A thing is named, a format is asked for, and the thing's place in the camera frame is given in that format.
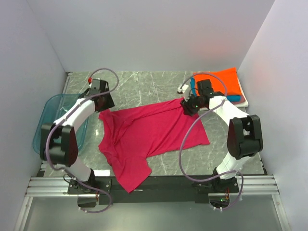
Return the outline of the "pink t-shirt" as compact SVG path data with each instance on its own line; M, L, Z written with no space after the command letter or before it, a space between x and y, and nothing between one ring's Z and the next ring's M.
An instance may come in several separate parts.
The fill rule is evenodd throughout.
M181 99L100 112L104 136L99 144L100 152L120 185L132 192L152 170L147 158L198 145L209 145L202 122L197 122L188 138L185 134L198 115L184 115Z

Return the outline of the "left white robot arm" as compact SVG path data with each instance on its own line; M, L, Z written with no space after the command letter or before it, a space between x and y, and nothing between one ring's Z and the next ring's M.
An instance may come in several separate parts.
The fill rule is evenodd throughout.
M55 171L72 178L84 193L100 191L94 170L78 157L76 132L95 112L114 107L110 88L105 80L90 78L90 86L78 97L74 105L60 118L41 126L40 157Z

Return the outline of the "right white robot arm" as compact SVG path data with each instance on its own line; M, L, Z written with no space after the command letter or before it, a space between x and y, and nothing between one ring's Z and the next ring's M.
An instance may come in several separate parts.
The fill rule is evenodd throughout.
M204 180L210 182L215 192L224 192L235 182L235 176L243 165L263 149L260 118L249 115L233 105L220 91L214 91L209 79L198 83L199 94L191 93L191 87L185 83L177 92L184 96L180 102L184 114L196 115L201 108L216 113L227 125L228 152L222 162L214 169L213 175Z

